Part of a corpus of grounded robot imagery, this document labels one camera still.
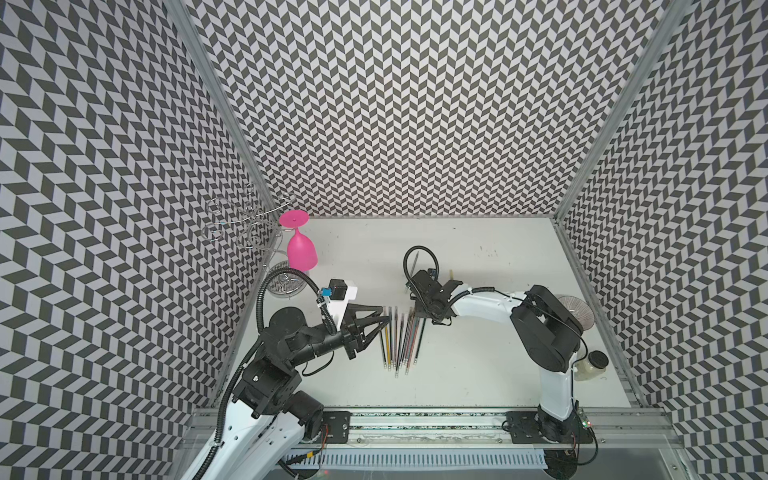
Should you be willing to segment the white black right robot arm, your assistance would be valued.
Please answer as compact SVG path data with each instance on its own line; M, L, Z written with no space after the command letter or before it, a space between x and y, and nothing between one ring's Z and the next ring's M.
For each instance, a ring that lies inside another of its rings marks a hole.
M540 400L534 418L547 443L577 442L583 423L574 399L573 366L584 328L546 287L522 294L494 286L465 286L439 281L439 261L432 250L415 245L402 260L415 314L434 325L450 326L456 317L472 317L514 327L528 357L539 367Z

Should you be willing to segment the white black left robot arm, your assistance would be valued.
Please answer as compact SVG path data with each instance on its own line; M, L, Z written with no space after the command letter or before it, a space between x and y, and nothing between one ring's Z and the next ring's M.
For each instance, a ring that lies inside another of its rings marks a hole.
M279 275L301 280L314 294L321 322L308 325L303 311L283 307L264 318L269 283ZM219 403L211 437L184 473L186 479L263 479L280 467L304 478L290 457L302 442L326 443L324 406L300 390L299 366L342 349L349 358L367 349L391 322L381 306L355 303L353 286L333 279L319 287L306 273L284 267L270 271L256 297L259 336L236 367Z

